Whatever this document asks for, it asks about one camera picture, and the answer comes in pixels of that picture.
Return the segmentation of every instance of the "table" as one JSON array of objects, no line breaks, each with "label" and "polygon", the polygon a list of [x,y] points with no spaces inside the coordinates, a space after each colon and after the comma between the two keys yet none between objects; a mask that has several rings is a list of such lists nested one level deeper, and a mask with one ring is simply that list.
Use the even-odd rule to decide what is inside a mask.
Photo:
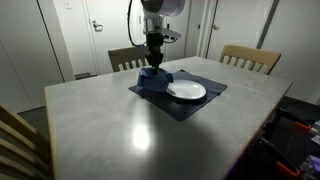
[{"label": "table", "polygon": [[222,179],[291,82],[192,57],[161,64],[228,88],[179,122],[128,90],[139,69],[45,88],[58,179]]}]

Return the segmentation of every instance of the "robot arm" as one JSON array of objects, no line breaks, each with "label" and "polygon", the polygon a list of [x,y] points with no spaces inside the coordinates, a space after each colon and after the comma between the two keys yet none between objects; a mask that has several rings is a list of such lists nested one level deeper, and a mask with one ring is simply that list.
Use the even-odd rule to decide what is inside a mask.
[{"label": "robot arm", "polygon": [[179,33],[163,28],[163,17],[178,16],[185,0],[141,0],[141,3],[144,8],[144,34],[149,48],[146,58],[154,74],[157,74],[163,59],[160,48],[165,39],[176,40],[181,37]]}]

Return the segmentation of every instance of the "table edge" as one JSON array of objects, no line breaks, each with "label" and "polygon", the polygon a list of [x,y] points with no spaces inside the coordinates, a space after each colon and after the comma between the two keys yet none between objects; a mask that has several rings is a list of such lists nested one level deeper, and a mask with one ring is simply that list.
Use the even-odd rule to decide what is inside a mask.
[{"label": "table edge", "polygon": [[224,172],[223,175],[223,179],[226,179],[227,176],[229,175],[229,173],[231,172],[231,170],[233,169],[233,167],[236,165],[237,161],[239,160],[239,158],[241,157],[242,153],[244,152],[244,150],[249,147],[250,143],[252,143],[254,141],[254,139],[256,138],[256,135],[258,134],[259,131],[261,131],[261,129],[264,127],[264,125],[267,123],[268,117],[270,115],[272,115],[272,112],[275,111],[275,109],[278,107],[280,101],[283,99],[283,97],[285,96],[285,94],[289,91],[290,87],[292,86],[292,82],[290,82],[290,85],[288,86],[288,89],[282,94],[281,98],[279,99],[279,101],[277,102],[277,104],[267,113],[267,116],[264,117],[263,122],[260,124],[260,126],[255,130],[255,132],[253,133],[253,136],[250,137],[250,140],[247,141],[247,143],[241,147],[241,149],[239,149],[236,153],[236,159],[233,159],[232,162],[230,163],[230,166],[228,168],[226,168],[226,171]]},{"label": "table edge", "polygon": [[50,149],[51,149],[51,165],[52,165],[52,171],[53,171],[53,178],[52,179],[60,179],[59,178],[59,166],[58,166],[58,158],[57,158],[57,151],[56,151],[56,139],[55,139],[55,133],[53,128],[53,123],[51,119],[51,112],[50,112],[50,105],[48,103],[48,93],[47,93],[47,87],[44,89],[45,94],[45,103],[46,103],[46,110],[47,110],[47,120],[48,120],[48,128],[49,128],[49,141],[50,141]]}]

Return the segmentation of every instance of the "blue cloth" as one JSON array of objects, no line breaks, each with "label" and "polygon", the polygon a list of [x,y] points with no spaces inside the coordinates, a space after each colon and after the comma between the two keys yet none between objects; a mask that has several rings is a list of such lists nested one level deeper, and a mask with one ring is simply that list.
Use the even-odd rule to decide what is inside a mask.
[{"label": "blue cloth", "polygon": [[152,68],[142,68],[140,70],[137,86],[154,91],[166,91],[169,83],[173,82],[170,72],[159,68],[157,75],[152,73]]},{"label": "blue cloth", "polygon": [[153,91],[140,86],[132,86],[129,90],[145,98],[178,121],[183,121],[200,108],[219,96],[227,86],[203,77],[192,75],[184,70],[172,74],[175,80],[191,80],[206,88],[207,94],[197,100],[183,100],[169,95],[167,92]]}]

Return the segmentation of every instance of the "wooden chair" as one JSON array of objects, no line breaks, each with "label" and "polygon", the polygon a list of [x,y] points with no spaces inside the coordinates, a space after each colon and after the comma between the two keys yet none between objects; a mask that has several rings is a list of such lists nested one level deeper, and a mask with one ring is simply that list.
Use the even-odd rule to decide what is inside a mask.
[{"label": "wooden chair", "polygon": [[228,56],[227,64],[229,65],[232,58],[235,58],[233,66],[238,66],[239,59],[242,59],[240,68],[244,68],[246,63],[250,61],[248,70],[259,72],[263,65],[267,66],[264,74],[269,75],[273,67],[276,65],[281,54],[263,51],[260,49],[241,47],[235,45],[225,45],[221,53],[220,61],[223,63],[225,56]]},{"label": "wooden chair", "polygon": [[52,179],[49,142],[18,114],[0,105],[0,179]]},{"label": "wooden chair", "polygon": [[147,65],[145,55],[148,52],[148,47],[128,47],[121,49],[109,50],[109,57],[114,72],[120,71],[119,65],[122,65],[123,70],[127,70],[127,63],[129,69],[133,69],[133,62],[135,62],[136,67],[140,67],[139,60],[141,60],[142,66]]}]

